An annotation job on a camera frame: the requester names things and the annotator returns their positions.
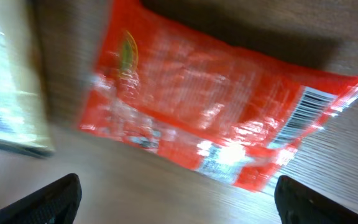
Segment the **red snack bag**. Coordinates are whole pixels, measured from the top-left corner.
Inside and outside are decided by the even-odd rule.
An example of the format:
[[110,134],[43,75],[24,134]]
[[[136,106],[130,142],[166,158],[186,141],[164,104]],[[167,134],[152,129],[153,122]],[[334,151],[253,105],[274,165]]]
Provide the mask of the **red snack bag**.
[[252,192],[358,99],[358,76],[277,60],[112,4],[79,127]]

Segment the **yellow wet wipes pack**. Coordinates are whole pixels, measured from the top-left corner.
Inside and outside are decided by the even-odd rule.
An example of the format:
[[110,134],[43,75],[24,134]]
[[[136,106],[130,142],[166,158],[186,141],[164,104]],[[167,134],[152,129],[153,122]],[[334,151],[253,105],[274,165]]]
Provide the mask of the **yellow wet wipes pack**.
[[49,157],[42,56],[32,1],[0,1],[0,149]]

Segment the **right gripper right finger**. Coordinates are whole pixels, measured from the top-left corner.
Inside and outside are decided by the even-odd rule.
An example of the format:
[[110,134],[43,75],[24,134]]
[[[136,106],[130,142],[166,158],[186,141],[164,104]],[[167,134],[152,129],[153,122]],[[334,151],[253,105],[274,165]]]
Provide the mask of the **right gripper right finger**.
[[274,199],[284,224],[358,224],[358,213],[287,175],[278,178]]

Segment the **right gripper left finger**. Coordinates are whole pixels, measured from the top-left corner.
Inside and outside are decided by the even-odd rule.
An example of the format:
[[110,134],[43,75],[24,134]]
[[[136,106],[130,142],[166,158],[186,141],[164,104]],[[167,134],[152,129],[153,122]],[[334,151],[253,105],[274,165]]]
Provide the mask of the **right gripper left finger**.
[[71,173],[0,209],[0,224],[72,224],[81,198],[79,177]]

